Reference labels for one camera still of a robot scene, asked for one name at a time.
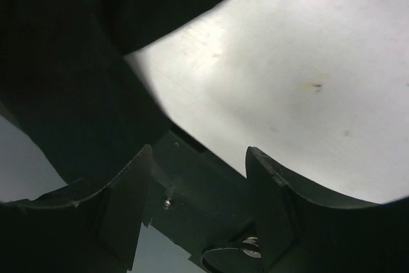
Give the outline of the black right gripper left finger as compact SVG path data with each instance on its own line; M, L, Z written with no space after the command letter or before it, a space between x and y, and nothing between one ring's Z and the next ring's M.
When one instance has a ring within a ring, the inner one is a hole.
M146 145L116 175L3 203L1 271L131 271L152 162Z

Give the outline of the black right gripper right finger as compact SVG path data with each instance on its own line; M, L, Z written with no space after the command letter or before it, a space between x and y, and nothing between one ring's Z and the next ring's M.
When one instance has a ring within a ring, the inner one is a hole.
M245 168L267 272L407 272L408 199L376 204L328 189L247 149Z

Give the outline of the black t shirt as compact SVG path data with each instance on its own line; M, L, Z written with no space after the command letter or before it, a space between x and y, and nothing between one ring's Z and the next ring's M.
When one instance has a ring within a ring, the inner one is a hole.
M66 183L116 175L169 120L124 57L223 0L1 0L1 102Z

